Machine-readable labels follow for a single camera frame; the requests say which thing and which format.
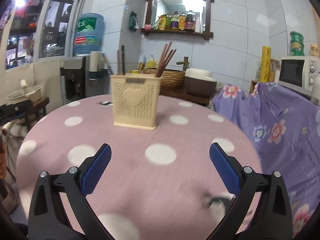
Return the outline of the blue water jug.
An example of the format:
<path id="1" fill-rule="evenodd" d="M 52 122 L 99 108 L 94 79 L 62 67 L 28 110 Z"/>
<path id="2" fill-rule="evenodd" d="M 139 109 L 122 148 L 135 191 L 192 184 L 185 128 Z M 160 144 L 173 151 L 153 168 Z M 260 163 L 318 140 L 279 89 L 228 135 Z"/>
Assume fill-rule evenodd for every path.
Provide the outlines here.
<path id="1" fill-rule="evenodd" d="M 96 13 L 82 14 L 77 21 L 73 55 L 87 55 L 100 51 L 104 31 L 104 17 Z"/>

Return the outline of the black gold-tipped chopstick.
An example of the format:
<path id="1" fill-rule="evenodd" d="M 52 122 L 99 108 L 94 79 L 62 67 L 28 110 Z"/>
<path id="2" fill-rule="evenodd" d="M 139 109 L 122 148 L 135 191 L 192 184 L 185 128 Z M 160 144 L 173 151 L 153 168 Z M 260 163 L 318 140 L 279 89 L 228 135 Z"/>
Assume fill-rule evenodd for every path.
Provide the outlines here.
<path id="1" fill-rule="evenodd" d="M 121 67 L 123 75 L 125 75 L 125 46 L 121 45 Z"/>

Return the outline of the brown wooden chopstick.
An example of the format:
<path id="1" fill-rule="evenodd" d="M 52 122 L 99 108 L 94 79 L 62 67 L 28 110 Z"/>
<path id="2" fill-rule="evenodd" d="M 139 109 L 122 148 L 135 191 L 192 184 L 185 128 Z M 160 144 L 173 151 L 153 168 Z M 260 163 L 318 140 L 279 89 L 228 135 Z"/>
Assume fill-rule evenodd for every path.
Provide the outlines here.
<path id="1" fill-rule="evenodd" d="M 121 74 L 121 52 L 117 50 L 117 73 Z"/>

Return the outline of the pink polka dot tablecloth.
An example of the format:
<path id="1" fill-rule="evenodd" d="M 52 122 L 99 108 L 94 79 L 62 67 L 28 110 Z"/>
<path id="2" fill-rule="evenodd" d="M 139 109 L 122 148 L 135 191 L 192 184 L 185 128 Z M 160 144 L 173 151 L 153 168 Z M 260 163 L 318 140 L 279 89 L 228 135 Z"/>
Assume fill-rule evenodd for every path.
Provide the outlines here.
<path id="1" fill-rule="evenodd" d="M 116 239 L 206 239 L 222 207 L 205 208 L 203 196 L 227 195 L 210 145 L 219 143 L 261 172 L 251 142 L 212 110 L 165 96 L 158 100 L 154 130 L 114 126 L 110 100 L 102 95 L 62 106 L 26 135 L 16 164 L 24 212 L 41 171 L 66 172 L 106 143 L 112 159 L 87 200 Z"/>

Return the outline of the dark wooden counter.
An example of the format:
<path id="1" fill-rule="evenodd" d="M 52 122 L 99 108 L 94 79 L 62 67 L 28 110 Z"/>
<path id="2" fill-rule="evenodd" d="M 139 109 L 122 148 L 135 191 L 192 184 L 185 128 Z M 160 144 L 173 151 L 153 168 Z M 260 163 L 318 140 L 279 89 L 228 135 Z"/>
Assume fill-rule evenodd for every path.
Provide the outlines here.
<path id="1" fill-rule="evenodd" d="M 204 96 L 194 96 L 187 93 L 185 87 L 167 87 L 161 86 L 160 88 L 160 95 L 169 96 L 172 98 L 177 98 L 189 102 L 196 103 L 201 106 L 208 106 L 210 100 L 212 98 L 207 98 Z"/>

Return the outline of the purple floral cloth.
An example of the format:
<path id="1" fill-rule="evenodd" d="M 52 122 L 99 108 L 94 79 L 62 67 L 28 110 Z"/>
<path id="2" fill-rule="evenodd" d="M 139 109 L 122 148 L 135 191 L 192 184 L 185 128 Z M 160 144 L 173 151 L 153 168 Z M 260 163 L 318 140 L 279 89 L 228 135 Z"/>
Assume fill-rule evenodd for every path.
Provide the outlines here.
<path id="1" fill-rule="evenodd" d="M 245 133 L 264 173 L 283 175 L 296 237 L 319 205 L 319 106 L 272 82 L 253 93 L 226 84 L 211 105 Z"/>

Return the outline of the yellow mug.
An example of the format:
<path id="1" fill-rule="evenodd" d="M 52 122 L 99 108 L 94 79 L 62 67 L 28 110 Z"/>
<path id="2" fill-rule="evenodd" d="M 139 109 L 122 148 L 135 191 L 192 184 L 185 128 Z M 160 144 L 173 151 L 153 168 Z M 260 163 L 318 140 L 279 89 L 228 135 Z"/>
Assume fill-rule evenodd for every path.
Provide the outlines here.
<path id="1" fill-rule="evenodd" d="M 132 74 L 140 74 L 140 70 L 132 70 L 132 72 L 131 72 Z"/>

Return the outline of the water dispenser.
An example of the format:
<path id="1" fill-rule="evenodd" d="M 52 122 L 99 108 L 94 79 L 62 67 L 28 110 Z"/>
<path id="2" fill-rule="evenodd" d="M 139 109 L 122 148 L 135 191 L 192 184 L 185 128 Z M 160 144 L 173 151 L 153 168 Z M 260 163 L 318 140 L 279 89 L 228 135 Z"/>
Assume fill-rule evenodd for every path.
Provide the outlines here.
<path id="1" fill-rule="evenodd" d="M 105 93 L 109 68 L 104 60 L 100 61 L 96 72 L 90 70 L 89 55 L 66 58 L 61 63 L 60 74 L 64 104 Z"/>

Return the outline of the green stacked containers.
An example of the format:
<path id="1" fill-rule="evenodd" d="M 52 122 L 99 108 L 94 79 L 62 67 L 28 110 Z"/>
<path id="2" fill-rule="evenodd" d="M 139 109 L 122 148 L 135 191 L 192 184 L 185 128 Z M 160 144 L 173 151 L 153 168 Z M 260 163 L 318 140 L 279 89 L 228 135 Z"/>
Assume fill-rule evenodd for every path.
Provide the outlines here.
<path id="1" fill-rule="evenodd" d="M 304 37 L 296 31 L 290 32 L 291 56 L 304 56 Z"/>

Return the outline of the wooden wall shelf mirror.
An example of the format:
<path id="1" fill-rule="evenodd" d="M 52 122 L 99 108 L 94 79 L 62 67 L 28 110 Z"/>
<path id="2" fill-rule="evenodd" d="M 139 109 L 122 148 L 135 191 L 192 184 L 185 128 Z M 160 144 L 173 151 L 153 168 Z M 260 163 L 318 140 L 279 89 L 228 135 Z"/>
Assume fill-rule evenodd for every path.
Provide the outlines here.
<path id="1" fill-rule="evenodd" d="M 146 0 L 143 35 L 165 33 L 214 37 L 211 7 L 215 0 Z"/>

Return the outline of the white microwave oven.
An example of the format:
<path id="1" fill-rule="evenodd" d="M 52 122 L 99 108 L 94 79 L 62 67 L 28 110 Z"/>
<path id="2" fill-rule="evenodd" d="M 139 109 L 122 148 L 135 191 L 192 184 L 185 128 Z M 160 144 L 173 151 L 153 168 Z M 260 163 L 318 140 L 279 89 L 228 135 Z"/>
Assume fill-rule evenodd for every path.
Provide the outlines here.
<path id="1" fill-rule="evenodd" d="M 311 96 L 319 76 L 319 58 L 316 56 L 288 56 L 281 59 L 278 84 L 300 94 Z"/>

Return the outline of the beige plastic utensil holder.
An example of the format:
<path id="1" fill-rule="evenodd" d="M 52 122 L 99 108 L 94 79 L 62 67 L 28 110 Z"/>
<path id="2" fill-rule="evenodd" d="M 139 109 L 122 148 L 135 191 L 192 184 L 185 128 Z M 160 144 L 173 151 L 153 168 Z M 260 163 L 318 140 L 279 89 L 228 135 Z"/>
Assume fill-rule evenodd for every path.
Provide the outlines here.
<path id="1" fill-rule="evenodd" d="M 160 84 L 149 74 L 111 75 L 114 126 L 155 129 Z"/>

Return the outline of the bronze faucet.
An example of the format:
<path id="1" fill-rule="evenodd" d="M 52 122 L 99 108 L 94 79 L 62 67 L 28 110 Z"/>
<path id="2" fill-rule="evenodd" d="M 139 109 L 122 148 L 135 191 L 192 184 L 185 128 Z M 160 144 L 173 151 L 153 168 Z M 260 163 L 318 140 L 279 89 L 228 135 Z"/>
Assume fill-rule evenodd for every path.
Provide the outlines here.
<path id="1" fill-rule="evenodd" d="M 183 66 L 183 71 L 185 72 L 189 68 L 189 57 L 184 57 L 183 61 L 177 61 L 177 65 L 182 65 Z"/>

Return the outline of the reddish wooden chopstick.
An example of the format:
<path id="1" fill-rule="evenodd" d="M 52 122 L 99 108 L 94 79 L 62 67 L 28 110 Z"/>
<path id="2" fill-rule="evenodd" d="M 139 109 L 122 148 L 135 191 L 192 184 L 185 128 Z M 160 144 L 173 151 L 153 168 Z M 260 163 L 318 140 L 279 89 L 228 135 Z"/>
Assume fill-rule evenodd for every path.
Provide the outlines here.
<path id="1" fill-rule="evenodd" d="M 174 50 L 170 50 L 167 54 L 167 58 L 166 58 L 166 61 L 165 61 L 165 68 L 167 67 L 167 65 L 169 64 L 169 62 L 171 61 L 171 59 L 173 58 L 173 56 L 175 55 L 176 53 L 176 49 Z"/>

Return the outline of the yellow soap bottle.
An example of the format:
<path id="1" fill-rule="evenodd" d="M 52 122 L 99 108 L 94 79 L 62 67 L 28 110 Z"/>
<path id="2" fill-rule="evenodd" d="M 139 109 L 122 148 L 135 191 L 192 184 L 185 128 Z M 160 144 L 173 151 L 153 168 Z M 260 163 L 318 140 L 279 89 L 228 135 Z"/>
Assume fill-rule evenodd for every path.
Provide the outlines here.
<path id="1" fill-rule="evenodd" d="M 150 60 L 146 63 L 145 65 L 146 68 L 156 68 L 156 61 L 153 57 L 153 55 L 151 55 Z"/>

